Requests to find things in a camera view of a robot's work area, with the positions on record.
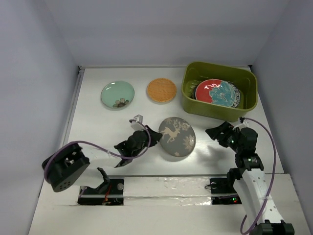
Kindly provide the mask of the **left aluminium table rail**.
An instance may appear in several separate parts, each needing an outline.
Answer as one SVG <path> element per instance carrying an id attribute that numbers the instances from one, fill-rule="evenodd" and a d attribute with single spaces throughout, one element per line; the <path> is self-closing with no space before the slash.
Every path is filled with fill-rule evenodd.
<path id="1" fill-rule="evenodd" d="M 81 84 L 83 81 L 85 69 L 86 69 L 85 67 L 79 67 L 78 68 L 78 75 L 77 75 L 77 80 L 76 80 L 76 84 L 75 84 L 75 88 L 74 88 L 74 93 L 72 96 L 72 100 L 71 100 L 70 108 L 68 111 L 68 116 L 67 116 L 67 120 L 66 120 L 66 123 L 64 126 L 64 130 L 63 130 L 63 133 L 61 136 L 61 141 L 59 143 L 57 150 L 59 150 L 61 147 L 63 147 L 65 144 L 68 143 L 70 130 L 71 130 L 72 122 L 73 122 L 73 117 L 75 114 L 75 109 L 76 109 L 77 100 L 79 97 L 79 92 L 81 89 Z"/>

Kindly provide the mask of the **dark teal blossom plate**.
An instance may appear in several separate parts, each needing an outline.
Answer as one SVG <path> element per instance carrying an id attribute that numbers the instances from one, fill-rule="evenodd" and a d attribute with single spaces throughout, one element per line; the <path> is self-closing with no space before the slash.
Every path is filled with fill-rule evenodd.
<path id="1" fill-rule="evenodd" d="M 192 90 L 192 99 L 196 99 L 196 90 L 197 90 L 197 85 Z"/>

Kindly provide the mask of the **grey deer plate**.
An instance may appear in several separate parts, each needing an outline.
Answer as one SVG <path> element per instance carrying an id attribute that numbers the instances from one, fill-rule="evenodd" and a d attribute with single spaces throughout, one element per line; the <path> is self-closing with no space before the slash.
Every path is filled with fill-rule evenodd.
<path id="1" fill-rule="evenodd" d="M 196 146 L 193 127 L 180 117 L 168 117 L 158 128 L 162 134 L 161 157 L 168 162 L 178 162 L 189 157 Z"/>

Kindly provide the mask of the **mint green flower plate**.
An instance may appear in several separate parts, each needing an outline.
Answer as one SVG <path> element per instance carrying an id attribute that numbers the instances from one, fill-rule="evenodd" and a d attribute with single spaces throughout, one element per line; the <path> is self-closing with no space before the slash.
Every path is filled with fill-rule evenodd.
<path id="1" fill-rule="evenodd" d="M 102 103 L 112 109 L 120 109 L 129 105 L 135 96 L 134 87 L 126 81 L 114 81 L 107 84 L 101 94 Z"/>

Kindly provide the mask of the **green plastic bin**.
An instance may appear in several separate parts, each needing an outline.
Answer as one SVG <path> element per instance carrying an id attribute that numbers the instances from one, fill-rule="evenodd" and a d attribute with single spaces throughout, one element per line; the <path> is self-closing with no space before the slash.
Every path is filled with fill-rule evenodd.
<path id="1" fill-rule="evenodd" d="M 192 98 L 192 93 L 200 83 L 217 79 L 229 82 L 239 90 L 240 102 L 236 107 L 227 107 L 199 98 Z M 187 65 L 181 83 L 182 107 L 184 111 L 220 120 L 236 122 L 239 117 L 253 110 L 258 102 L 258 83 L 256 76 L 244 69 L 196 61 Z"/>

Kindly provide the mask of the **red and teal plate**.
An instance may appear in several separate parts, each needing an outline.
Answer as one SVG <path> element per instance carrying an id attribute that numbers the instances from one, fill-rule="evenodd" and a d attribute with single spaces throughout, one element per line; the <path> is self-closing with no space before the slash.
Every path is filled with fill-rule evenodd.
<path id="1" fill-rule="evenodd" d="M 220 79 L 208 79 L 197 86 L 196 100 L 232 107 L 235 100 L 235 93 L 230 82 Z"/>

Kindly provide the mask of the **foil covered base panel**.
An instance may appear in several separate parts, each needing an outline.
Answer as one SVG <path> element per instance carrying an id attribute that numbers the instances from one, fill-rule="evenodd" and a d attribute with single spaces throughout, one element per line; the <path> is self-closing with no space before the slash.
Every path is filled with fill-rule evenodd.
<path id="1" fill-rule="evenodd" d="M 125 206 L 209 206 L 208 177 L 126 177 Z"/>

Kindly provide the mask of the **orange woven pattern plate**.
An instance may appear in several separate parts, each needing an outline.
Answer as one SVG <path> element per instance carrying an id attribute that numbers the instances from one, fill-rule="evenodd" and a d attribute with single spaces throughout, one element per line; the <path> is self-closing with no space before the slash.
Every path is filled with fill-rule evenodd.
<path id="1" fill-rule="evenodd" d="M 171 101 L 175 98 L 176 94 L 176 85 L 167 78 L 154 79 L 147 86 L 148 97 L 156 102 Z"/>

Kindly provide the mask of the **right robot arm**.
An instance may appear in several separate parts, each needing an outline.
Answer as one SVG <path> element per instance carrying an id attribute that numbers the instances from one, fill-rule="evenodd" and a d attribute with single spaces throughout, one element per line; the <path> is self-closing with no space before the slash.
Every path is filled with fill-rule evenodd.
<path id="1" fill-rule="evenodd" d="M 226 188 L 239 196 L 250 227 L 243 235 L 293 235 L 294 227 L 284 221 L 270 194 L 273 181 L 265 181 L 263 163 L 256 153 L 258 134 L 249 127 L 240 128 L 229 122 L 206 129 L 207 135 L 219 145 L 235 152 L 236 167 L 229 170 L 225 180 Z"/>

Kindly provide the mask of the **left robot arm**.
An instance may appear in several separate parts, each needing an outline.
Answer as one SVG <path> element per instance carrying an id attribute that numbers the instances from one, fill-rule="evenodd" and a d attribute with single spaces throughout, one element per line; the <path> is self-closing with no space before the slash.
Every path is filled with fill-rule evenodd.
<path id="1" fill-rule="evenodd" d="M 148 148 L 157 145 L 162 138 L 161 133 L 140 122 L 138 124 L 141 126 L 140 130 L 134 131 L 127 140 L 114 146 L 118 154 L 88 141 L 72 141 L 64 145 L 43 161 L 44 179 L 54 192 L 62 192 L 71 187 L 90 165 L 90 160 L 84 155 L 80 144 L 95 147 L 108 155 L 118 157 L 120 162 L 116 168 L 130 164 L 145 154 Z"/>

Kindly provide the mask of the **blue floral rim plate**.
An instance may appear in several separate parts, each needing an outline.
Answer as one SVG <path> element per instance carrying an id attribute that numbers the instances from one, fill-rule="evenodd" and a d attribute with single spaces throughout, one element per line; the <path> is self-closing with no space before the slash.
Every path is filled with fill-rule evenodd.
<path id="1" fill-rule="evenodd" d="M 232 86 L 234 93 L 235 93 L 235 100 L 234 100 L 232 107 L 236 108 L 241 102 L 241 93 L 240 93 L 240 90 L 234 84 L 230 83 L 230 85 Z"/>

